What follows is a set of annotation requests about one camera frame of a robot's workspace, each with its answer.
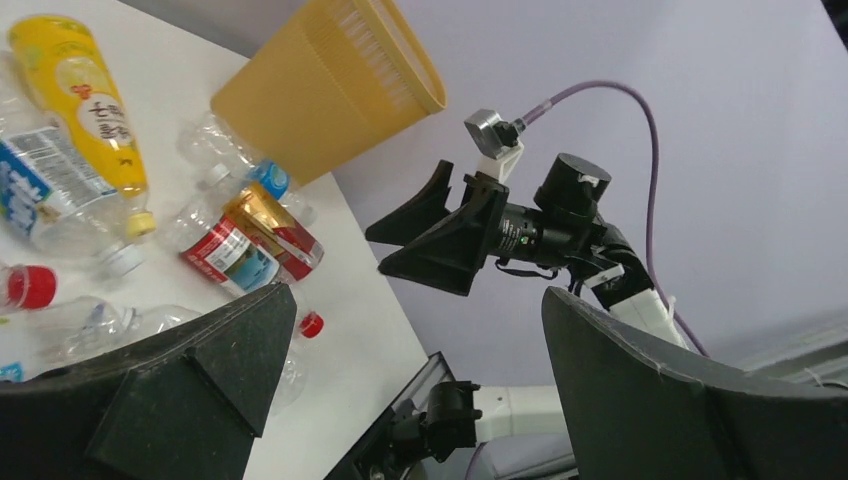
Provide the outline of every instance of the yellow bottle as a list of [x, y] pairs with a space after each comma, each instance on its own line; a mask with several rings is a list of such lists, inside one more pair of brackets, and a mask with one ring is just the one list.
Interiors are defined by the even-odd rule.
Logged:
[[33, 100], [73, 140], [83, 157], [127, 199], [127, 236], [156, 228], [147, 178], [126, 112], [89, 29], [57, 15], [36, 15], [9, 30]]

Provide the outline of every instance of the metal screw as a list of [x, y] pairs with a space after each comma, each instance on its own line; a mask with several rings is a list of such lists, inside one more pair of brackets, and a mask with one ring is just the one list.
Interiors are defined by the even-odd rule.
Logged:
[[373, 465], [371, 467], [370, 477], [371, 480], [386, 480], [386, 476], [380, 471], [380, 468], [377, 465]]

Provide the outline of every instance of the empty plastic bottle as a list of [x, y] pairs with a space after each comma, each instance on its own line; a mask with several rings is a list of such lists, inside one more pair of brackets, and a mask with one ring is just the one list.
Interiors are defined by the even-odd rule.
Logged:
[[42, 252], [93, 259], [120, 277], [142, 262], [124, 239], [127, 206], [0, 64], [0, 216]]
[[315, 209], [294, 179], [249, 147], [214, 113], [207, 112], [200, 123], [182, 132], [177, 147], [202, 172], [202, 188], [223, 189], [234, 196], [258, 181], [301, 225], [308, 227], [315, 221]]
[[317, 337], [324, 328], [324, 319], [305, 303], [302, 292], [292, 288], [292, 293], [298, 304], [295, 329], [286, 355], [286, 363], [283, 365], [280, 383], [277, 384], [274, 402], [271, 404], [271, 415], [276, 415], [283, 408], [294, 403], [303, 393], [309, 375], [305, 351], [309, 341]]
[[[227, 195], [196, 195], [159, 229], [159, 243], [236, 297], [288, 275], [221, 210]], [[293, 278], [280, 278], [286, 283]]]
[[18, 337], [17, 347], [11, 349], [14, 353], [4, 349], [0, 358], [0, 380], [29, 380], [143, 340], [199, 315], [176, 305], [121, 308], [97, 297], [79, 297], [43, 310], [22, 312], [0, 325], [0, 337]]
[[40, 265], [7, 266], [0, 262], [0, 314], [50, 305], [56, 294], [56, 274]]

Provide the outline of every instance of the yellow plastic basket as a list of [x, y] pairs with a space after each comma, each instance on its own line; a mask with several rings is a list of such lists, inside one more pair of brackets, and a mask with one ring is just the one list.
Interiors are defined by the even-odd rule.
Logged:
[[446, 102], [391, 0], [312, 0], [215, 94], [212, 110], [308, 183]]

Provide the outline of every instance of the grey wall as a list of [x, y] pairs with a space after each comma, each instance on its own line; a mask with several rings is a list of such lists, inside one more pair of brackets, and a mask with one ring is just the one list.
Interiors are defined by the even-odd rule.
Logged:
[[[143, 3], [243, 53], [292, 7]], [[730, 355], [744, 339], [848, 306], [848, 54], [818, 0], [398, 3], [450, 107], [337, 172], [362, 225], [406, 200], [438, 159], [474, 169], [462, 120], [478, 108], [513, 118], [573, 83], [611, 78], [639, 89], [656, 113], [657, 269], [707, 347]], [[603, 212], [643, 251], [649, 139], [632, 101], [582, 94], [523, 138], [513, 201], [531, 201], [558, 152], [580, 155], [612, 173]], [[469, 298], [393, 282], [425, 347], [444, 351], [458, 376], [517, 385], [552, 381], [539, 322], [545, 285], [493, 268]], [[491, 447], [501, 472], [567, 448], [562, 438]]]

